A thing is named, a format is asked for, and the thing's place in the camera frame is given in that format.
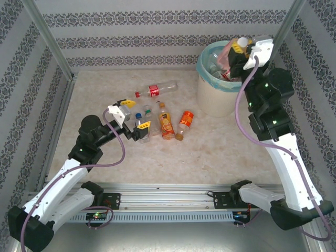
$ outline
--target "orange bottle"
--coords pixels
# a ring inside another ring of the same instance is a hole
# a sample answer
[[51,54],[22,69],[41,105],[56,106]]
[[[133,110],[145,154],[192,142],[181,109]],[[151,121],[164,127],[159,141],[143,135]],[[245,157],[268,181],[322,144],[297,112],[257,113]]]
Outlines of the orange bottle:
[[163,102],[160,102],[159,106],[160,106],[159,121],[161,125],[160,128],[161,128],[162,138],[165,140],[170,140],[175,137],[175,132],[173,129],[171,117]]

